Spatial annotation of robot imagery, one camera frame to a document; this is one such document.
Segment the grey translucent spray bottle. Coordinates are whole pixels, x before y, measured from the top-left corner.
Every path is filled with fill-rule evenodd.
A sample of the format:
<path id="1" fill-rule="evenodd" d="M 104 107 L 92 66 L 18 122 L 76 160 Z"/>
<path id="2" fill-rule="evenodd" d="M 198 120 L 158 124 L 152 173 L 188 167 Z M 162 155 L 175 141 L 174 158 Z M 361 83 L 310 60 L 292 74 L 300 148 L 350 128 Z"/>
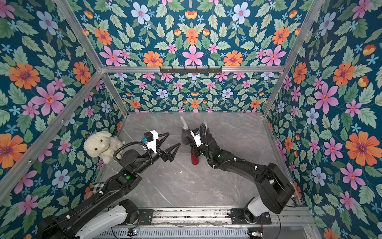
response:
<path id="1" fill-rule="evenodd" d="M 188 129 L 184 129 L 184 128 L 182 129 L 181 140 L 182 140 L 182 143 L 185 145 L 188 145 L 192 142 L 191 130 L 189 128 Z"/>

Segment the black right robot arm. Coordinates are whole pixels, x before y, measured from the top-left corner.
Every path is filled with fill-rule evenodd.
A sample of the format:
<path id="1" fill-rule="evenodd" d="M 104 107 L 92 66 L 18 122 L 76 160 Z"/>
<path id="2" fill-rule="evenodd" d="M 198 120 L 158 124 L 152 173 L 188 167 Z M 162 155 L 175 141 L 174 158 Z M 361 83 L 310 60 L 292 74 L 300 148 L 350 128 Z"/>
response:
<path id="1" fill-rule="evenodd" d="M 220 148 L 205 124 L 190 130 L 184 123 L 182 142 L 191 147 L 194 158 L 204 156 L 211 168 L 238 174 L 256 185 L 259 196 L 243 209 L 244 219 L 251 224 L 266 212 L 280 214 L 294 196 L 294 187 L 276 164 L 253 163 Z"/>

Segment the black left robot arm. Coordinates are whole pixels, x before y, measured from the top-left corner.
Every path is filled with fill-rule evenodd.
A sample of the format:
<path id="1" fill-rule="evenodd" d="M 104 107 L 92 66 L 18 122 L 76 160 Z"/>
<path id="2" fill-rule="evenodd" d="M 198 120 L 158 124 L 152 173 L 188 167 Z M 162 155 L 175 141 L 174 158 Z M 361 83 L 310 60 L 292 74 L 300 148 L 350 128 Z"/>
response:
<path id="1" fill-rule="evenodd" d="M 99 184 L 100 189 L 89 199 L 59 216 L 43 219 L 35 235 L 37 239 L 93 239 L 108 229 L 127 223 L 139 223 L 138 208 L 124 196 L 142 180 L 140 173 L 158 159 L 173 161 L 181 144 L 167 149 L 160 147 L 170 134 L 147 132 L 141 141 L 118 148 L 113 155 L 122 169 Z"/>

